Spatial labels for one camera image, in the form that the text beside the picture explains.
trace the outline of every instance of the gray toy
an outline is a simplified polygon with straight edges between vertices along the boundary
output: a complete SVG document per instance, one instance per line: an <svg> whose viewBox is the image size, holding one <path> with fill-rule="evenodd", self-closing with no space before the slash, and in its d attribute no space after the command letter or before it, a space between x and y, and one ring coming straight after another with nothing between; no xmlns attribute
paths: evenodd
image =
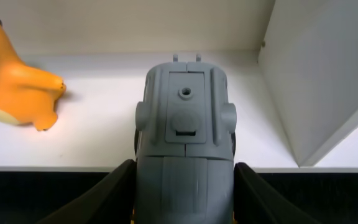
<svg viewBox="0 0 358 224"><path fill-rule="evenodd" d="M136 108L137 224L232 223L236 122L226 74L201 56L148 72Z"/></svg>

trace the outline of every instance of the toy claw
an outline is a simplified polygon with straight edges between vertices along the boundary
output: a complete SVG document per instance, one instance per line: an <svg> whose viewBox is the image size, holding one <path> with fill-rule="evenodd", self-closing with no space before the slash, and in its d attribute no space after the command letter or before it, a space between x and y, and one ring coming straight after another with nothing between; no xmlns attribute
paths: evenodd
<svg viewBox="0 0 358 224"><path fill-rule="evenodd" d="M54 106L65 90L62 78L24 64L0 26L0 121L46 131L58 119Z"/></svg>

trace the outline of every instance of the orange dinosaur toy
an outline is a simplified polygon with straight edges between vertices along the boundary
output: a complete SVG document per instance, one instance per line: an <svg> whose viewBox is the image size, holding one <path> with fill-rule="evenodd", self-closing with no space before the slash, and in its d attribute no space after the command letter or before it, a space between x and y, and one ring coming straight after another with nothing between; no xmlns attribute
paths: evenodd
<svg viewBox="0 0 358 224"><path fill-rule="evenodd" d="M0 121L46 131L58 118L53 108L65 90L62 78L28 67L0 26Z"/></svg>

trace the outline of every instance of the black slot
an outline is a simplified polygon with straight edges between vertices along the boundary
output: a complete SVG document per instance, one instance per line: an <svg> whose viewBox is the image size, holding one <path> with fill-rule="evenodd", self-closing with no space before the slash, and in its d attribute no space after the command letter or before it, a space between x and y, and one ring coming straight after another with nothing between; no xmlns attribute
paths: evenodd
<svg viewBox="0 0 358 224"><path fill-rule="evenodd" d="M195 131L177 131L177 136L196 136Z"/></svg>

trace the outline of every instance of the charmander figure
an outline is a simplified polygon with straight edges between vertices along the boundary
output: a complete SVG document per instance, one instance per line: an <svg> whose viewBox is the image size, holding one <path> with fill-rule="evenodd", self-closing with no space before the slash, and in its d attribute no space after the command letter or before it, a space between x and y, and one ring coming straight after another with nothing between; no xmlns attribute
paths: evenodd
<svg viewBox="0 0 358 224"><path fill-rule="evenodd" d="M65 90L62 78L27 66L0 25L0 121L46 131L58 119L54 106Z"/></svg>

